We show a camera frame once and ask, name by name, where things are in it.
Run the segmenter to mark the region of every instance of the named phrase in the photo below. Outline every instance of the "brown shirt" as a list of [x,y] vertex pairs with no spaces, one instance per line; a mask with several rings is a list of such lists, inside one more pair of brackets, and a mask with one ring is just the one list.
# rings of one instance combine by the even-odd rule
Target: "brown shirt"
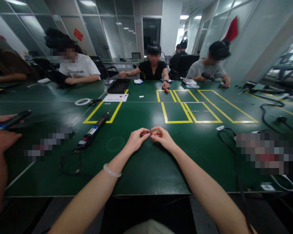
[[38,72],[17,54],[0,49],[0,76],[25,74],[28,79],[40,79]]

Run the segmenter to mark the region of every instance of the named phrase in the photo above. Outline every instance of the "white t-shirt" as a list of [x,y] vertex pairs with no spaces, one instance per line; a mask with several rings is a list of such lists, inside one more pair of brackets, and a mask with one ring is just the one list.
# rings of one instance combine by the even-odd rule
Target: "white t-shirt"
[[84,54],[78,54],[76,63],[61,63],[59,71],[72,78],[88,77],[93,74],[98,74],[100,78],[101,75],[91,58]]

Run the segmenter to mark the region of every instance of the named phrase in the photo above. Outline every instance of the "green workbench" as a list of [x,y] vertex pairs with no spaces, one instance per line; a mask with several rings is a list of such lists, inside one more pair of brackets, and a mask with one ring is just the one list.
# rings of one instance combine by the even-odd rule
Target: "green workbench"
[[[244,82],[233,82],[229,89],[220,88],[218,82],[199,83],[198,91],[174,81],[170,88],[174,91],[165,93],[160,81],[135,85],[131,80],[126,102],[98,103],[93,107],[74,104],[81,98],[104,98],[108,88],[104,83],[102,80],[63,90],[56,89],[54,83],[30,86],[35,83],[25,82],[0,94],[0,115],[32,111],[25,123],[15,129],[23,137],[5,154],[9,170],[8,197],[76,195],[89,179],[61,173],[60,157],[65,160],[65,170],[75,172],[78,159],[71,150],[110,109],[109,121],[93,144],[82,151],[82,173],[96,175],[120,152],[132,131],[160,125],[224,190],[238,192],[234,155],[218,138],[216,128],[224,125],[236,133],[267,129],[259,108],[266,101],[247,93],[237,96],[241,90],[234,86]],[[275,122],[282,115],[293,126],[293,102],[285,104],[283,108],[266,107],[266,119],[280,132],[290,133],[284,125]],[[75,135],[63,140],[54,150],[46,151],[36,162],[24,156],[25,150],[39,145],[41,139],[49,138],[60,127],[73,127]],[[235,147],[229,133],[223,133],[223,137]],[[244,190],[252,187],[252,191],[262,192],[260,184],[272,182],[270,176],[260,175],[259,169],[252,168],[239,149],[236,152]],[[128,160],[113,191],[115,195],[187,193],[191,191],[172,155],[150,138]]]

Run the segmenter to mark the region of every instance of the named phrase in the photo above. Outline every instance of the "red flag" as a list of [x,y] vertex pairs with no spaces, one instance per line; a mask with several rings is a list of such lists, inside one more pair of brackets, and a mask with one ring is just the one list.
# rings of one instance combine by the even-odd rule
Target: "red flag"
[[223,40],[232,41],[237,35],[238,35],[238,16],[236,16],[232,20],[232,22],[231,22],[231,24],[230,24],[230,26],[228,28],[227,33],[222,38],[222,41]]

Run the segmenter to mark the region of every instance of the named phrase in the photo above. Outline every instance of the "white tape roll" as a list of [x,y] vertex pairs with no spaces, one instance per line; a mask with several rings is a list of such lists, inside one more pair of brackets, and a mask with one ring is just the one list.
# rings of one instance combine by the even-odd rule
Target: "white tape roll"
[[86,104],[88,104],[90,102],[91,102],[91,99],[89,99],[89,98],[83,98],[83,99],[80,99],[80,100],[76,101],[75,102],[75,105],[76,106],[83,106],[83,105],[86,105]]

